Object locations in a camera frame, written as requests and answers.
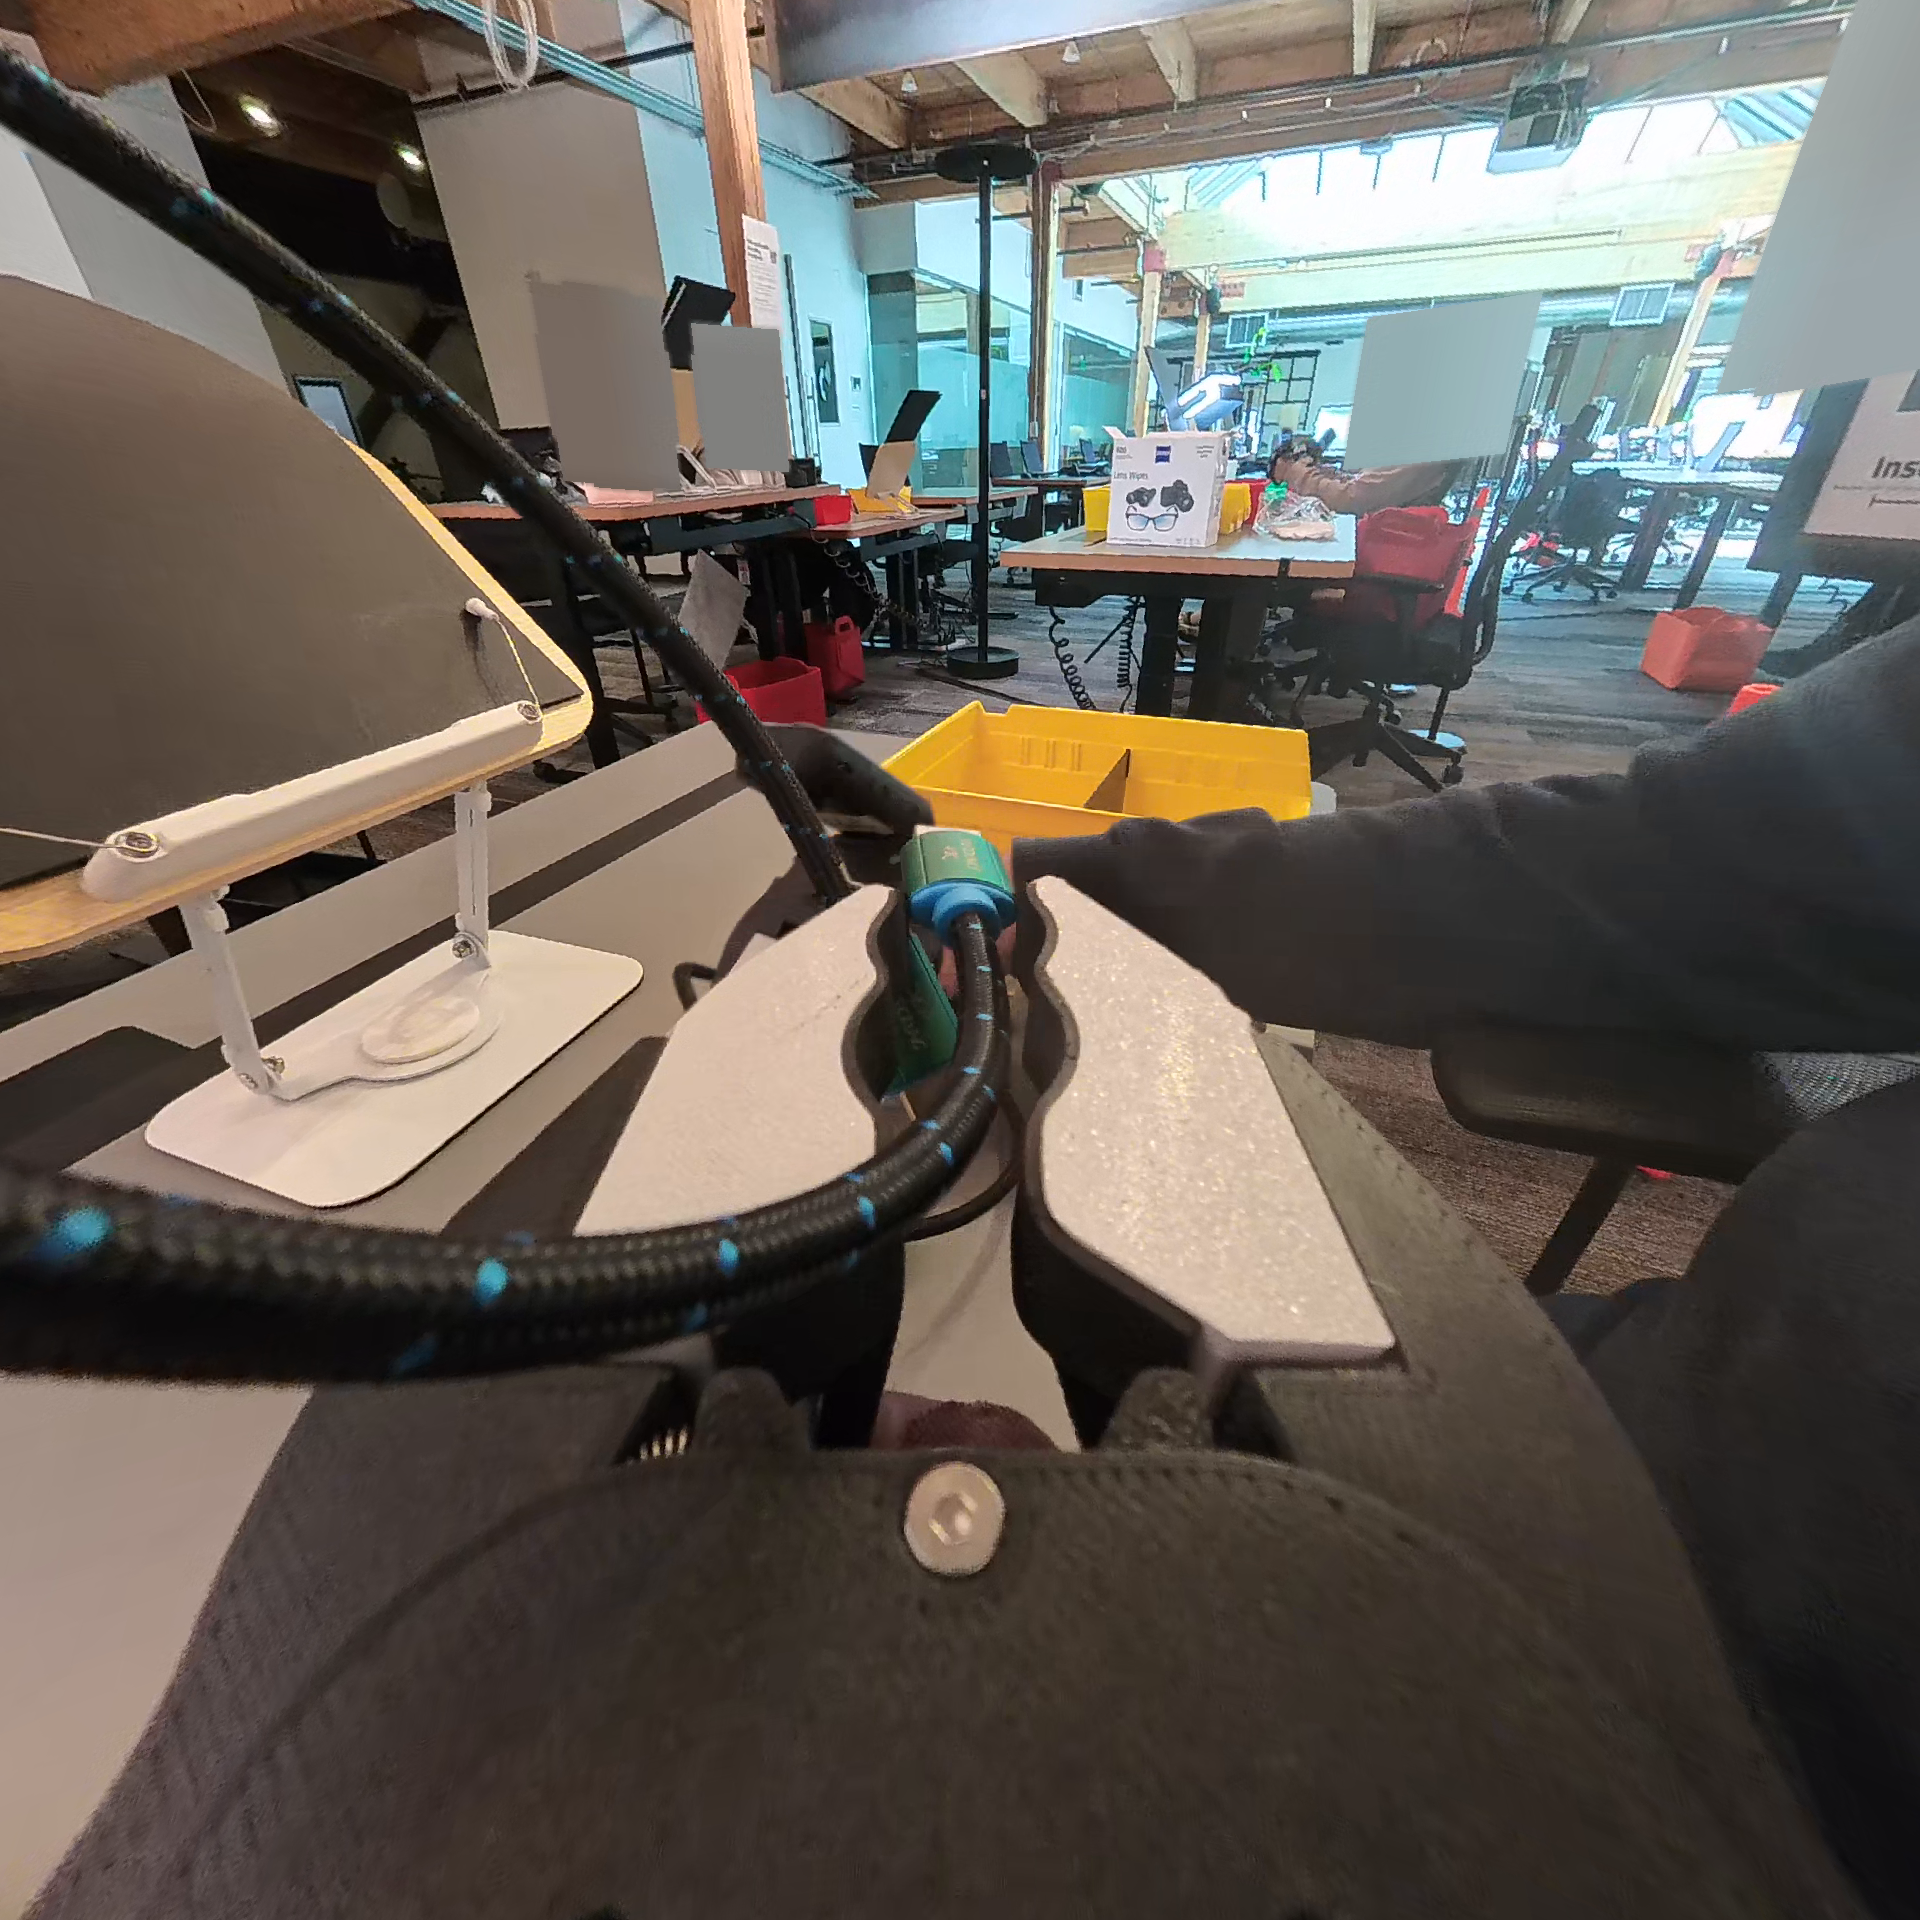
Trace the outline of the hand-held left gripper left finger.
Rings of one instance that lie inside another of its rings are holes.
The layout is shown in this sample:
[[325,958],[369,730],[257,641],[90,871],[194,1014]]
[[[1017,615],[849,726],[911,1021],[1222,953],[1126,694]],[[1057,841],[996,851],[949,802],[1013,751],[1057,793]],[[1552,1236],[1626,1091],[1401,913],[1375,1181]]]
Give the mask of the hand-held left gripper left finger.
[[[879,997],[882,885],[745,956],[663,1041],[589,1191],[577,1233],[648,1233],[758,1210],[872,1156],[879,1103],[860,1054]],[[902,1258],[872,1255],[807,1298],[719,1334],[630,1350],[694,1377],[758,1367],[786,1396],[877,1396],[893,1355]]]

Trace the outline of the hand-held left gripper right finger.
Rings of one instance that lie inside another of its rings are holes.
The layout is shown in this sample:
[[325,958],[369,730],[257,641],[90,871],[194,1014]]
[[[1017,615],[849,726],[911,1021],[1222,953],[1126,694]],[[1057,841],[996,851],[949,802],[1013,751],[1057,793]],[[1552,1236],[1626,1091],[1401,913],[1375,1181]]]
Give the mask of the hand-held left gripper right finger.
[[1064,878],[1025,903],[1024,1122],[1013,1285],[1074,1429],[1184,1373],[1204,1412],[1261,1369],[1399,1357],[1274,1067],[1207,973]]

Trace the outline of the yellow plastic bin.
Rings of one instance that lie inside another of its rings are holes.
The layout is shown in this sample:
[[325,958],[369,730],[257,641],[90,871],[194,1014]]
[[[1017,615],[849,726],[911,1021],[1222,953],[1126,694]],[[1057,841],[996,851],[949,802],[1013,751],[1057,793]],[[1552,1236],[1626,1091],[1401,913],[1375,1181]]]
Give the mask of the yellow plastic bin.
[[[1097,780],[1087,761],[1112,747],[1134,757],[1119,819],[1082,810]],[[1005,854],[1024,838],[1098,834],[1125,821],[1256,810],[1289,823],[1314,810],[1305,731],[1167,716],[970,703],[884,770],[924,795],[937,825],[981,833]]]

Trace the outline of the white paper sheet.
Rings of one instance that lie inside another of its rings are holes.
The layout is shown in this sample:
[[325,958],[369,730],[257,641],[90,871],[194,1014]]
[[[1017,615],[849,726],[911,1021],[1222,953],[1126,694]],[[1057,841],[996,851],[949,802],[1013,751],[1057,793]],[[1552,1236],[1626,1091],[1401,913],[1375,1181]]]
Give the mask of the white paper sheet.
[[724,670],[746,625],[750,588],[705,551],[687,558],[687,582],[679,604],[680,630],[701,655]]

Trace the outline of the wood-edged table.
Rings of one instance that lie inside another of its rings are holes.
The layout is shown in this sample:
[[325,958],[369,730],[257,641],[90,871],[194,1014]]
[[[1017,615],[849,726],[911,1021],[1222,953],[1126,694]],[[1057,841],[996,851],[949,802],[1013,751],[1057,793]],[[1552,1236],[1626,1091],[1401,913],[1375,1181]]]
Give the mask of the wood-edged table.
[[[745,620],[758,655],[781,659],[807,651],[799,542],[821,527],[823,506],[849,503],[841,487],[703,487],[658,495],[610,492],[577,501],[575,509],[634,569],[648,559],[719,558],[746,586]],[[676,671],[511,507],[452,501],[434,506],[432,515],[583,670],[591,694],[585,741],[594,766],[692,722],[692,700]]]
[[1178,666],[1178,613],[1196,604],[1186,716],[1196,722],[1253,725],[1255,651],[1266,613],[1298,605],[1320,586],[1356,572],[1359,522],[1340,515],[1330,537],[1281,539],[1244,526],[1204,549],[1093,539],[1086,527],[1008,545],[1000,563],[1025,572],[1045,609],[1087,609],[1097,599],[1140,602],[1136,710],[1173,716]]

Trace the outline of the black red office chair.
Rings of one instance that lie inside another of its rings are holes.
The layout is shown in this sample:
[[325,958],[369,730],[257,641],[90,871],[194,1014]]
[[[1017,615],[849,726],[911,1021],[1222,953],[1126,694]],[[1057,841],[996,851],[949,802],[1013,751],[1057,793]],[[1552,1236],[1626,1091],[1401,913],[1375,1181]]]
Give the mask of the black red office chair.
[[1476,563],[1494,493],[1476,487],[1469,509],[1372,513],[1356,535],[1356,573],[1312,602],[1308,663],[1295,706],[1356,700],[1356,714],[1308,726],[1317,778],[1388,761],[1426,793],[1465,774],[1465,742],[1444,730],[1449,701],[1492,649],[1490,573]]

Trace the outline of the white printed carton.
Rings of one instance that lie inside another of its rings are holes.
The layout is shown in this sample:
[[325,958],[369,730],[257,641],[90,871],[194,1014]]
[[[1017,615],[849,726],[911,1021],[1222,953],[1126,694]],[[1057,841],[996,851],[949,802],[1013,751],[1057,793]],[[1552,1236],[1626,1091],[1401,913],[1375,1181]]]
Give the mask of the white printed carton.
[[1106,539],[1165,551],[1210,549],[1230,478],[1230,431],[1111,435]]

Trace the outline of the person's dark top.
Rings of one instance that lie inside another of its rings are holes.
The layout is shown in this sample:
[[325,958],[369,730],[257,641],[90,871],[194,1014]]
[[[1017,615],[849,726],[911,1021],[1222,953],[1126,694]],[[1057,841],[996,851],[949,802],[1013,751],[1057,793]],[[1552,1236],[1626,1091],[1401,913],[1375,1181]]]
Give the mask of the person's dark top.
[[1813,1122],[1567,1341],[1873,1915],[1917,1907],[1917,1091]]

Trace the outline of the white tablet stand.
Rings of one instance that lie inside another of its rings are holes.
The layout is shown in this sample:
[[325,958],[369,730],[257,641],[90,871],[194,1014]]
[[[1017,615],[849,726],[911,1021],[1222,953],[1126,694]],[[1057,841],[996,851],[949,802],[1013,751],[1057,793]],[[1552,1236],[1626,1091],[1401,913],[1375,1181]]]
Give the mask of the white tablet stand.
[[295,399],[29,278],[2,323],[4,962],[585,734],[562,649]]

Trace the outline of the orange bin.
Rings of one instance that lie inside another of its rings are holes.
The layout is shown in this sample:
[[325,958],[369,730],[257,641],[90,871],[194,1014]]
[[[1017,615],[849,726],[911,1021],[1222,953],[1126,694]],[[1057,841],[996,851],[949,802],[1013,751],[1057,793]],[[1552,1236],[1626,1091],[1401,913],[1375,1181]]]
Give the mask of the orange bin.
[[1671,609],[1653,618],[1639,671],[1665,691],[1737,694],[1757,681],[1775,629],[1720,609]]

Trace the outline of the white sign board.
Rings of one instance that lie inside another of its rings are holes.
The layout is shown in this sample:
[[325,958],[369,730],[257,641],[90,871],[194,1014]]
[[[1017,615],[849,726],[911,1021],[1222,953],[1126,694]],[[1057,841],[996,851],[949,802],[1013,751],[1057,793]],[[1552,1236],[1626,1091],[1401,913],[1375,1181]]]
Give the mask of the white sign board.
[[1917,372],[1820,388],[1748,569],[1916,586]]

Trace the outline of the ceiling projector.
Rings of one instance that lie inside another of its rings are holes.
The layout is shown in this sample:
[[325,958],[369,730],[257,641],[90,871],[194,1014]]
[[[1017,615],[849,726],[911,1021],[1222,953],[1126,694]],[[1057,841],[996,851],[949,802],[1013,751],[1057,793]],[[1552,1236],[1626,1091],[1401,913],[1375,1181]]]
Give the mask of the ceiling projector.
[[1583,68],[1519,77],[1506,97],[1486,172],[1518,177],[1567,162],[1590,121],[1588,84]]

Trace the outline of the wooden post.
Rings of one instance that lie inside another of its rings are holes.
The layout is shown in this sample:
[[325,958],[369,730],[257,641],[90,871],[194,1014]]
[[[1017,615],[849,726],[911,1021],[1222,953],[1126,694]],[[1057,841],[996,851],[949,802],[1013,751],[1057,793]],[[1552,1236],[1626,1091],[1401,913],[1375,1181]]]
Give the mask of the wooden post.
[[753,66],[742,2],[685,2],[732,323],[753,326],[750,221],[766,215]]

